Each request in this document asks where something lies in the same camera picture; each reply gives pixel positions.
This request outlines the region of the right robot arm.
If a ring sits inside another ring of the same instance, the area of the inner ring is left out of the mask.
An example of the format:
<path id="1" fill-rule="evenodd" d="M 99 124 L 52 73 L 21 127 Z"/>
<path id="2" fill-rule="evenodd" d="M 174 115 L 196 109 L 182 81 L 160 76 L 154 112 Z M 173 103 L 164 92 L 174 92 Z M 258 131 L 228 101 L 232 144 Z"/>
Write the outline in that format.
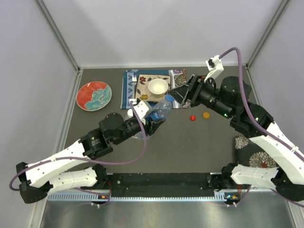
<path id="1" fill-rule="evenodd" d="M 274 118 L 260 105 L 248 101 L 251 86 L 240 77 L 228 76 L 216 88 L 213 78 L 193 75 L 182 86 L 168 92 L 179 104 L 205 105 L 230 120 L 230 126 L 264 150 L 278 165 L 247 167 L 230 163 L 222 173 L 227 188 L 254 185 L 269 188 L 293 202 L 304 200 L 304 155 L 286 138 Z"/>

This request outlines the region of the red bottle cap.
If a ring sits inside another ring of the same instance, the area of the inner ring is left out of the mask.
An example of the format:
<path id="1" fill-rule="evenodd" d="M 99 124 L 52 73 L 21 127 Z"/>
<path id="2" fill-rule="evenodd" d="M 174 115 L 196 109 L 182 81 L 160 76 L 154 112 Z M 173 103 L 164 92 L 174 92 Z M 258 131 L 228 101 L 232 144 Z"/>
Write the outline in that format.
<path id="1" fill-rule="evenodd" d="M 191 115 L 191 116 L 190 116 L 190 120 L 191 120 L 191 121 L 195 121 L 195 120 L 196 120 L 196 116 Z"/>

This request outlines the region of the blue bottle cap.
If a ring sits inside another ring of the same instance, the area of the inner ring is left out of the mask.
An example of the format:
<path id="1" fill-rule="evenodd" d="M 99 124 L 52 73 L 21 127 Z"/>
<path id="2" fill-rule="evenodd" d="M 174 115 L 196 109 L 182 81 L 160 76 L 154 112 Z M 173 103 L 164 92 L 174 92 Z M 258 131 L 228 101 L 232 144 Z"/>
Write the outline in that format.
<path id="1" fill-rule="evenodd" d="M 170 95 L 166 95 L 165 99 L 168 101 L 168 102 L 174 102 L 174 98 Z"/>

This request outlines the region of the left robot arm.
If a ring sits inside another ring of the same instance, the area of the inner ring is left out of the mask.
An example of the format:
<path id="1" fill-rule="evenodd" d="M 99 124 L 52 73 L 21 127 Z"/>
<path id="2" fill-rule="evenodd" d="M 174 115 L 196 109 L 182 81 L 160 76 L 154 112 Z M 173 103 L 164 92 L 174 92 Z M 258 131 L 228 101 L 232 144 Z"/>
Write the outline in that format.
<path id="1" fill-rule="evenodd" d="M 118 113 L 108 114 L 99 127 L 69 147 L 42 161 L 17 164 L 19 193 L 26 204 L 43 200 L 62 190 L 101 189 L 107 185 L 105 163 L 99 158 L 111 153 L 112 146 L 142 133 L 149 137 L 165 122 L 150 116 L 143 123 L 136 117 L 124 120 Z"/>

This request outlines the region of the blue label water bottle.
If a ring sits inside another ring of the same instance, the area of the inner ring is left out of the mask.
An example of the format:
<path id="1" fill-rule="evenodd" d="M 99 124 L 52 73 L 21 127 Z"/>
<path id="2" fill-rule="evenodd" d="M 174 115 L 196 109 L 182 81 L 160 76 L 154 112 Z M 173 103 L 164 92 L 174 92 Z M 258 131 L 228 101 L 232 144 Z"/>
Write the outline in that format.
<path id="1" fill-rule="evenodd" d="M 150 119 L 152 119 L 153 121 L 165 120 L 172 109 L 173 109 L 172 102 L 163 99 L 148 111 L 145 120 L 146 121 Z"/>

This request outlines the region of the clear bottle white cap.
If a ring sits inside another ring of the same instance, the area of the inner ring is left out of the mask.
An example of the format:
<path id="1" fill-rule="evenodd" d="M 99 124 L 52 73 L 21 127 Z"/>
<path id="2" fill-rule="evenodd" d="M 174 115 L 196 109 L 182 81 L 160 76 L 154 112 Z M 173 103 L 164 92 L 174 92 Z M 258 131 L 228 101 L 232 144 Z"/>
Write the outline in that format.
<path id="1" fill-rule="evenodd" d="M 128 109 L 127 111 L 127 116 L 125 117 L 125 120 L 128 120 L 133 117 L 133 111 L 132 109 Z M 140 130 L 138 133 L 136 133 L 132 138 L 137 139 L 137 140 L 143 140 L 143 133 Z"/>

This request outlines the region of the orange bottle cap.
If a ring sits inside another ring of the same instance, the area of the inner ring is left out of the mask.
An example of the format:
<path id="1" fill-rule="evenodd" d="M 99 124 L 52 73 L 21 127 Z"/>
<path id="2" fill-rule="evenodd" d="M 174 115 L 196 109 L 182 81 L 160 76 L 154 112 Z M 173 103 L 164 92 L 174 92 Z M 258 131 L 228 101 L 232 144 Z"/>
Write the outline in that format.
<path id="1" fill-rule="evenodd" d="M 208 112 L 204 112 L 202 115 L 205 119 L 210 118 L 210 114 Z"/>

